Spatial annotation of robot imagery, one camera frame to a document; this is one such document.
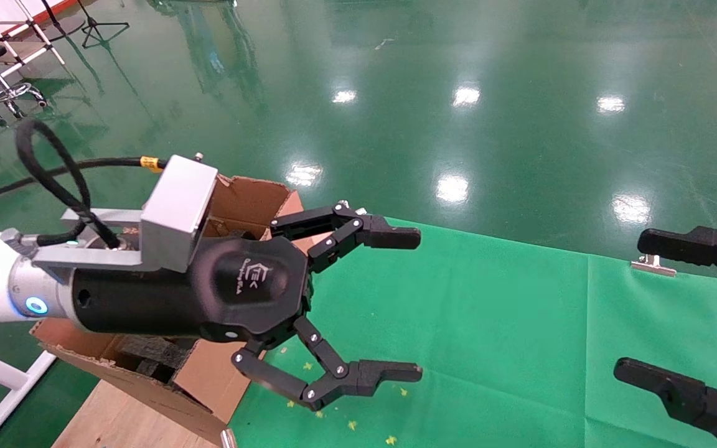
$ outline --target green cloth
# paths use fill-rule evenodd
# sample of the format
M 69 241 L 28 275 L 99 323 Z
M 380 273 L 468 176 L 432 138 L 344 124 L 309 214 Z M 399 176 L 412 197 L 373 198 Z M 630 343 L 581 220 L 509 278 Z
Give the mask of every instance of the green cloth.
M 421 382 L 321 416 L 251 385 L 231 422 L 240 448 L 717 447 L 612 375 L 632 357 L 717 388 L 717 279 L 418 227 L 415 251 L 361 247 L 318 275 L 309 317 L 344 360 L 416 362 Z M 322 374 L 297 338 L 267 360 Z

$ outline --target green floor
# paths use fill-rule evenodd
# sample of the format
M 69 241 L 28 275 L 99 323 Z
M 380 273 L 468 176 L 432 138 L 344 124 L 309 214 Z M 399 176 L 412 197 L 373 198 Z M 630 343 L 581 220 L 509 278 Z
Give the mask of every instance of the green floor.
M 717 226 L 717 0 L 124 2 L 89 6 L 131 23 L 109 47 L 57 42 L 67 72 L 25 71 L 79 159 L 200 151 L 310 207 L 623 259 L 647 226 Z M 0 128 L 0 186 L 24 175 Z M 87 176 L 99 207 L 139 207 L 156 180 Z M 0 230 L 59 230 L 62 210 L 27 188 Z M 36 353 L 0 326 L 2 359 Z M 49 445 L 94 384 L 54 366 L 0 446 Z

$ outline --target silver metal bracket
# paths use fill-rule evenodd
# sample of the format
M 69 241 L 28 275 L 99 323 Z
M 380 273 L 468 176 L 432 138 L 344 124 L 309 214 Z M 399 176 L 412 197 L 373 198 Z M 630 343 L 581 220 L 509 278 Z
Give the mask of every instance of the silver metal bracket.
M 220 442 L 222 443 L 223 448 L 237 448 L 237 439 L 234 437 L 234 431 L 231 431 L 231 428 L 221 431 Z
M 629 266 L 632 266 L 632 269 L 659 273 L 659 275 L 665 275 L 666 277 L 675 277 L 677 275 L 676 269 L 660 265 L 660 255 L 641 255 L 638 261 L 630 261 Z

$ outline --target cardboard box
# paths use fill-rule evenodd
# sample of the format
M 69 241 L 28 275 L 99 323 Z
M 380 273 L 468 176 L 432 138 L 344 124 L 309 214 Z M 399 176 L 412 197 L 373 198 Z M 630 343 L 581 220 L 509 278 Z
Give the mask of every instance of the cardboard box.
M 221 177 L 214 190 L 205 236 L 225 236 L 248 230 L 268 239 L 276 216 L 302 210 L 297 191 L 282 184 L 243 177 Z M 296 241 L 307 250 L 313 239 Z M 197 340 L 168 385 L 136 373 L 136 360 L 117 348 L 122 335 L 91 334 L 65 319 L 45 319 L 32 327 L 40 345 L 67 363 L 106 380 L 188 430 L 219 445 L 239 404 L 247 378 L 231 364 L 231 355 L 244 343 Z

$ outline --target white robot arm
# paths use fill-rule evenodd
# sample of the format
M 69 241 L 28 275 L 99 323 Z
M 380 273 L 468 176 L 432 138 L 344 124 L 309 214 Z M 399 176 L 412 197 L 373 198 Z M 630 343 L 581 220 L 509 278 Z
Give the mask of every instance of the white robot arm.
M 67 290 L 0 239 L 0 322 L 69 317 Z

